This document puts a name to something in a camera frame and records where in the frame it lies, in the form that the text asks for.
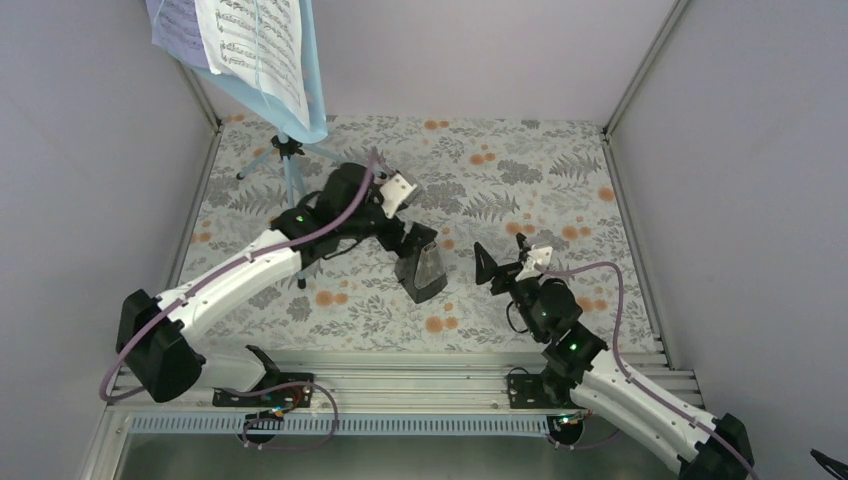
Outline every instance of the white paper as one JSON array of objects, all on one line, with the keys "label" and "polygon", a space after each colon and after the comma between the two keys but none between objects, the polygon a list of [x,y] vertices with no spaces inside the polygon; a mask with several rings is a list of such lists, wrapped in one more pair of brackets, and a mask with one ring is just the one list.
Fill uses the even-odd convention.
[{"label": "white paper", "polygon": [[206,52],[197,25],[194,0],[146,0],[153,28],[153,44],[195,67],[207,68]]},{"label": "white paper", "polygon": [[[259,38],[256,6],[259,6]],[[209,70],[235,75],[283,102],[309,129],[298,0],[195,0]],[[259,84],[256,45],[259,45]]]}]

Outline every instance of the sheet music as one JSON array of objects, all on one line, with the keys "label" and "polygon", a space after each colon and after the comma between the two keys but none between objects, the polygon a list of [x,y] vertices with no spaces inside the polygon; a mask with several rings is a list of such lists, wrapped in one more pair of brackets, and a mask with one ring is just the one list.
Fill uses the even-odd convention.
[{"label": "sheet music", "polygon": [[[156,18],[162,1],[165,4]],[[194,0],[146,0],[146,4],[151,24],[156,20],[156,25],[152,25],[153,44],[185,63],[208,68]]]},{"label": "sheet music", "polygon": [[258,90],[258,53],[262,91],[282,101],[308,129],[309,106],[300,62],[302,27],[299,1],[195,0],[195,8],[209,70],[215,74],[235,75]]}]

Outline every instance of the purple cable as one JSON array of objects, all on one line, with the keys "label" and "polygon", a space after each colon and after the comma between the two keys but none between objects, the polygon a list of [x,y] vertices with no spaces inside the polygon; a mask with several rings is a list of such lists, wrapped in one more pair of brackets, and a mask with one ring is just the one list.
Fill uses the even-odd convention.
[{"label": "purple cable", "polygon": [[[295,238],[294,240],[288,240],[277,245],[271,245],[255,250],[251,252],[253,260],[250,260],[250,262],[255,261],[256,258],[261,257],[262,255],[311,242],[312,240],[315,240],[316,238],[326,235],[327,233],[335,230],[339,225],[341,225],[345,220],[347,220],[348,218],[350,218],[351,215],[353,215],[353,212],[356,211],[356,208],[362,202],[362,199],[365,198],[365,193],[368,191],[368,186],[371,184],[371,179],[373,176],[371,173],[371,169],[374,168],[375,163],[376,156],[372,154],[368,161],[368,167],[365,169],[365,176],[362,177],[362,184],[359,185],[359,190],[357,190],[356,192],[356,196],[353,197],[353,201],[350,202],[350,205],[348,205],[348,207],[341,213],[341,215],[338,216],[338,218],[328,223],[324,227],[319,228],[318,230],[308,235],[304,235],[303,237]],[[221,275],[246,262],[248,262],[247,257],[239,257],[230,263],[222,265],[217,270],[214,270],[206,278],[197,282],[197,284],[195,284],[186,291],[185,304],[188,304],[188,300],[197,295],[197,292],[199,292],[200,289],[209,285]],[[111,367],[109,367],[109,370],[106,372],[106,375],[103,376],[103,380],[100,382],[99,393],[100,398],[103,401],[114,403],[144,391],[144,387],[137,387],[128,392],[113,396],[109,395],[109,383],[112,381],[112,378],[115,376],[115,374],[118,373],[118,370],[121,368],[121,364],[124,363],[124,360],[127,359],[127,355],[129,355],[132,349],[135,348],[136,345],[138,345],[138,343],[141,341],[141,339],[144,338],[144,336],[147,335],[151,330],[153,330],[153,328],[159,322],[161,322],[165,317],[167,317],[178,307],[184,305],[180,302],[181,299],[174,300],[170,305],[165,307],[158,315],[153,317],[149,322],[147,322],[147,324],[141,327],[141,329],[135,335],[133,335],[133,337],[127,342],[127,344],[124,345],[124,348],[122,348],[120,353],[118,353],[118,358],[115,359],[115,363]]]},{"label": "purple cable", "polygon": [[745,470],[747,470],[748,474],[751,475],[752,480],[760,480],[760,477],[754,472],[754,467],[752,467],[751,464],[749,464],[748,461],[745,460],[745,457],[743,457],[741,453],[739,453],[735,448],[733,448],[733,446],[730,445],[727,440],[722,438],[721,435],[715,433],[715,430],[702,424],[695,417],[689,415],[683,410],[667,402],[664,398],[657,395],[653,390],[645,386],[638,379],[633,378],[632,374],[624,367],[624,361],[621,359],[621,353],[618,351],[618,337],[621,333],[621,316],[624,310],[624,275],[621,273],[621,268],[619,268],[618,265],[612,262],[596,262],[575,268],[574,270],[566,270],[564,272],[541,269],[540,271],[548,275],[552,275],[554,277],[562,277],[567,279],[575,274],[583,273],[587,270],[592,270],[599,267],[612,268],[613,270],[615,270],[615,275],[618,278],[618,308],[615,310],[615,327],[613,328],[612,334],[612,355],[613,358],[615,358],[615,363],[616,365],[618,365],[618,369],[621,370],[621,373],[624,374],[624,377],[627,378],[630,383],[636,385],[639,390],[645,392],[645,395],[651,397],[651,399],[656,400],[665,408],[676,413],[677,415],[685,419],[687,422],[689,422],[690,425],[694,425],[706,432],[710,437],[712,437],[716,442],[718,442],[722,447],[724,447],[728,452],[730,452],[730,454],[733,455],[736,461],[738,461],[743,467],[745,467]]},{"label": "purple cable", "polygon": [[[609,437],[601,440],[600,442],[590,443],[589,445],[563,445],[568,451],[579,451],[579,450],[592,450],[593,448],[600,448],[609,445],[614,442],[621,435],[621,430],[616,430]],[[548,441],[554,445],[554,448],[559,448],[561,445],[559,442],[554,440],[554,437],[551,434],[548,434]]]},{"label": "purple cable", "polygon": [[241,440],[244,442],[245,447],[250,445],[250,446],[254,446],[254,447],[258,448],[259,450],[278,450],[278,451],[284,451],[284,452],[307,452],[309,450],[314,450],[316,448],[323,446],[324,444],[329,442],[331,438],[333,438],[333,435],[336,433],[336,430],[339,428],[339,406],[336,405],[336,399],[333,398],[333,395],[330,394],[329,390],[322,387],[321,385],[318,385],[317,383],[303,382],[303,381],[282,383],[280,385],[274,385],[273,387],[269,387],[269,388],[266,388],[264,390],[258,390],[256,392],[239,392],[237,390],[231,390],[229,388],[222,388],[221,390],[223,390],[223,391],[225,391],[225,392],[227,392],[231,395],[236,395],[236,396],[239,396],[239,397],[259,397],[259,396],[267,395],[271,392],[276,392],[277,390],[283,390],[283,389],[286,389],[286,388],[289,388],[289,387],[312,387],[312,388],[320,391],[321,393],[323,393],[324,395],[327,396],[327,399],[330,400],[330,404],[333,406],[333,423],[330,424],[330,431],[327,432],[327,435],[325,435],[324,438],[322,438],[321,440],[319,440],[319,441],[317,441],[313,444],[310,444],[310,445],[297,445],[297,446],[282,446],[282,445],[281,446],[273,446],[273,445],[271,445],[271,446],[264,446],[261,443],[255,443],[255,442],[251,442],[250,440],[248,440],[247,439],[247,431],[250,430],[251,427],[253,427],[253,426],[255,426],[259,423],[262,423],[262,422],[265,422],[265,421],[274,421],[275,422],[277,420],[273,419],[273,418],[254,418],[253,420],[247,422],[244,425],[244,428],[242,429],[242,432],[241,432]]}]

